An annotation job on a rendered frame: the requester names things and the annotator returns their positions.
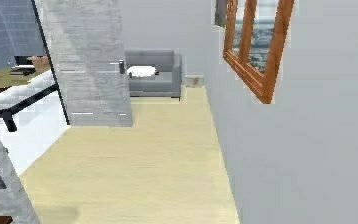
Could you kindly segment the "grey room door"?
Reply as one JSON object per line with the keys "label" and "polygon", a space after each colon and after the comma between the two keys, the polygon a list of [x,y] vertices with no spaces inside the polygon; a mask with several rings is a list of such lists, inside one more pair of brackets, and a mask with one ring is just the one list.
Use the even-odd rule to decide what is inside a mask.
{"label": "grey room door", "polygon": [[32,0],[72,126],[133,125],[120,0]]}

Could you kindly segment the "small grey box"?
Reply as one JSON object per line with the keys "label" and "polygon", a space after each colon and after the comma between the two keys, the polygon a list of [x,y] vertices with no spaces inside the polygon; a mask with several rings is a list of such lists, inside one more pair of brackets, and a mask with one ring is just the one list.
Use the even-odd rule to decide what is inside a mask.
{"label": "small grey box", "polygon": [[185,86],[187,88],[201,88],[204,86],[203,75],[186,75]]}

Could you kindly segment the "olive green table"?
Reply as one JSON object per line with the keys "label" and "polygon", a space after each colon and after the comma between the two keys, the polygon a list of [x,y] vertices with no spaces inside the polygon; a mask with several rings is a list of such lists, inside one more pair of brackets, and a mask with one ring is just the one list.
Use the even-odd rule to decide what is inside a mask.
{"label": "olive green table", "polygon": [[50,66],[42,66],[38,68],[34,73],[23,76],[23,75],[11,75],[10,68],[5,67],[0,69],[0,88],[26,85],[30,79],[39,76],[40,74],[50,70]]}

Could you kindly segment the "white cushion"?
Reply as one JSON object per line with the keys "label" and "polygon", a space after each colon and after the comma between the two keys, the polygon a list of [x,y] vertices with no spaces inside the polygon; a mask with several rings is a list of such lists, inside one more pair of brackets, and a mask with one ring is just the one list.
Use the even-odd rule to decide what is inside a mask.
{"label": "white cushion", "polygon": [[127,69],[130,78],[146,78],[157,74],[154,66],[131,66]]}

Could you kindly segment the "grey sofa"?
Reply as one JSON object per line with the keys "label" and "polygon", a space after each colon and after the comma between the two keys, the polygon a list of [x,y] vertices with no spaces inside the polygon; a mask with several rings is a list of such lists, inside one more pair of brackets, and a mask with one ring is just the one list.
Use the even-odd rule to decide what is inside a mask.
{"label": "grey sofa", "polygon": [[125,52],[127,68],[152,66],[149,77],[129,76],[131,97],[181,97],[182,56],[173,50],[132,49]]}

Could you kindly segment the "white bed with black frame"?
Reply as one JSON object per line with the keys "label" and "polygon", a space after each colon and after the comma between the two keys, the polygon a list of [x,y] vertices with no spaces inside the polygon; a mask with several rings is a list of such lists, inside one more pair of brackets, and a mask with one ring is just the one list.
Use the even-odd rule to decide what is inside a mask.
{"label": "white bed with black frame", "polygon": [[[55,83],[47,70],[26,84],[13,86],[0,93],[0,109],[12,109]],[[69,128],[59,94],[53,91],[34,103],[26,103],[13,115],[17,130],[10,132],[0,118],[0,140],[8,149],[9,158],[18,175],[24,173]]]}

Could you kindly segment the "black laptop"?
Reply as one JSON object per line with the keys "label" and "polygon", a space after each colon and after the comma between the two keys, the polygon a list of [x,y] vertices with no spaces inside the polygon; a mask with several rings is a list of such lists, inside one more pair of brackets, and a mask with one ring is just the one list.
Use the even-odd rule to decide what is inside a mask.
{"label": "black laptop", "polygon": [[48,64],[47,56],[15,56],[15,65],[11,67],[11,75],[28,76]]}

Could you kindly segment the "brown framed window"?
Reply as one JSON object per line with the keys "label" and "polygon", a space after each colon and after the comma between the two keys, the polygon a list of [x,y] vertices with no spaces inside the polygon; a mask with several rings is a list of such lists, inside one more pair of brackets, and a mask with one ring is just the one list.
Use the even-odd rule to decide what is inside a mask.
{"label": "brown framed window", "polygon": [[271,104],[295,0],[228,0],[223,59]]}

